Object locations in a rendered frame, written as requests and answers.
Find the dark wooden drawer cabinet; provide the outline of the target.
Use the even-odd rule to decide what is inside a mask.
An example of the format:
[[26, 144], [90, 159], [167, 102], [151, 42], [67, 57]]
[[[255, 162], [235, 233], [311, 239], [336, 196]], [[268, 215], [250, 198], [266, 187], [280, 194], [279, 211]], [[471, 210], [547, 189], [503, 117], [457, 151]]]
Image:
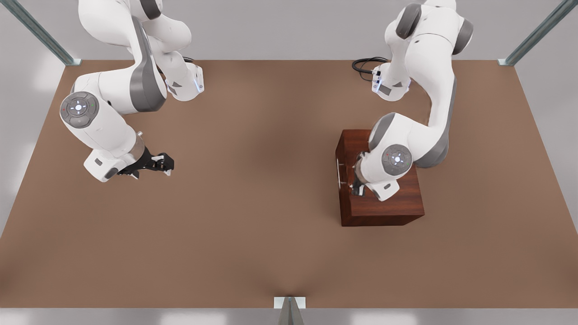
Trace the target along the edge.
[[369, 150], [369, 135], [369, 130], [343, 130], [335, 150], [342, 226], [401, 226], [420, 218], [424, 207], [414, 166], [398, 179], [400, 189], [386, 201], [379, 201], [370, 189], [362, 197], [351, 194], [353, 165], [361, 151]]

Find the silver frame post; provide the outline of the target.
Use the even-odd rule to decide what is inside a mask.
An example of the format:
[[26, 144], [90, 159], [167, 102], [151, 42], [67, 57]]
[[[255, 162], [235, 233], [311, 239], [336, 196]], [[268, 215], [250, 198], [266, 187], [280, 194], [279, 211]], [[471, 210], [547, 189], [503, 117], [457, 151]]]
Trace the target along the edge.
[[562, 0], [560, 4], [512, 51], [507, 58], [497, 60], [500, 66], [515, 66], [549, 31], [565, 18], [576, 6], [578, 0]]
[[275, 297], [273, 303], [273, 308], [280, 309], [277, 325], [305, 325], [301, 315], [301, 309], [306, 308], [305, 297]]
[[80, 58], [73, 58], [70, 53], [42, 27], [40, 23], [25, 9], [18, 0], [0, 0], [2, 4], [20, 23], [43, 43], [66, 66], [81, 65]]

